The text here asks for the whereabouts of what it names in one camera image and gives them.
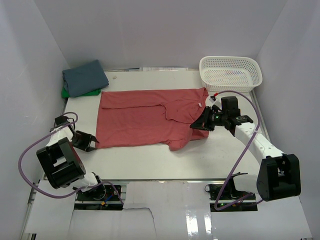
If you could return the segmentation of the red t shirt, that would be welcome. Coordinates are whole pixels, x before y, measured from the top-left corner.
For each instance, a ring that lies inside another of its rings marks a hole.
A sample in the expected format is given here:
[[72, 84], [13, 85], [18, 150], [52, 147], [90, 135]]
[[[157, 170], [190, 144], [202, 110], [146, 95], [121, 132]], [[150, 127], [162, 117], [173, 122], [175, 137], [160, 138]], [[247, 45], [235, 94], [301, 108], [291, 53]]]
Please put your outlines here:
[[98, 149], [166, 144], [178, 151], [209, 133], [190, 125], [206, 107], [202, 88], [102, 92], [95, 136]]

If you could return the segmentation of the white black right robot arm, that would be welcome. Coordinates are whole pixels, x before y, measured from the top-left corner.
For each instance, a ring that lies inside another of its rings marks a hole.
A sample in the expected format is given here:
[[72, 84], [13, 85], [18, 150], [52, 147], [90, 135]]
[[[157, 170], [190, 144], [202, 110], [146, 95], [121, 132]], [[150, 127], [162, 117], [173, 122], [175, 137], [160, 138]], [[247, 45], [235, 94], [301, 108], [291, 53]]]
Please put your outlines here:
[[298, 157], [284, 153], [260, 134], [260, 125], [241, 114], [235, 96], [225, 96], [220, 100], [212, 96], [211, 99], [213, 105], [205, 107], [190, 128], [211, 132], [215, 127], [224, 127], [244, 144], [244, 152], [250, 152], [259, 163], [258, 174], [231, 172], [225, 181], [226, 195], [236, 200], [243, 193], [258, 194], [266, 202], [299, 196], [301, 175]]

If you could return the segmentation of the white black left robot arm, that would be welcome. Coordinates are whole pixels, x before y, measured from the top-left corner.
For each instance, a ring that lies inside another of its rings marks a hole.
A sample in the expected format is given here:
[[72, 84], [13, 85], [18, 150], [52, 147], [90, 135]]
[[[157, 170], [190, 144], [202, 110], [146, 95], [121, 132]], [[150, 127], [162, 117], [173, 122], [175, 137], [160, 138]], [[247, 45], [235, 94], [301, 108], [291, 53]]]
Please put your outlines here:
[[73, 119], [65, 115], [55, 118], [55, 126], [50, 129], [48, 144], [36, 152], [42, 169], [55, 189], [81, 188], [90, 196], [99, 200], [105, 196], [106, 187], [100, 184], [101, 178], [85, 169], [76, 149], [84, 152], [96, 150], [92, 143], [98, 144], [97, 138], [89, 133], [75, 129]]

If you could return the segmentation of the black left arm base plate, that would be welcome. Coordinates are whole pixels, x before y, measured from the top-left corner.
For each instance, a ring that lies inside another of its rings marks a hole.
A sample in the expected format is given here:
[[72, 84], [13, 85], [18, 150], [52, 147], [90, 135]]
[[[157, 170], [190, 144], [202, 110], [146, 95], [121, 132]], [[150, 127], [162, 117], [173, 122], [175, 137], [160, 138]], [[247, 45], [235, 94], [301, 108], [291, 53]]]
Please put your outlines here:
[[104, 189], [79, 192], [75, 198], [74, 210], [82, 211], [122, 211], [123, 204], [111, 185]]

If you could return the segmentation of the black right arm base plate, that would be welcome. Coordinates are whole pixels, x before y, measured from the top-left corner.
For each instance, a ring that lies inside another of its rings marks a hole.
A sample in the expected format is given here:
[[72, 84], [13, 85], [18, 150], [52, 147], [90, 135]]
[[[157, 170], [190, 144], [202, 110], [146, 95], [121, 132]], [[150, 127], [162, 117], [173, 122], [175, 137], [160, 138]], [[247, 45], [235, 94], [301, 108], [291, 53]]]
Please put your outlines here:
[[[215, 209], [215, 202], [218, 197], [218, 193], [221, 189], [221, 184], [207, 184], [204, 187], [204, 191], [209, 194], [210, 211], [212, 213], [217, 212]], [[232, 206], [219, 210], [219, 212], [255, 212], [258, 210], [256, 205], [256, 196], [250, 195], [248, 198], [239, 201], [241, 197], [244, 197], [248, 192], [232, 190], [230, 186], [226, 186], [218, 201], [217, 207], [222, 208], [233, 201], [237, 201]]]

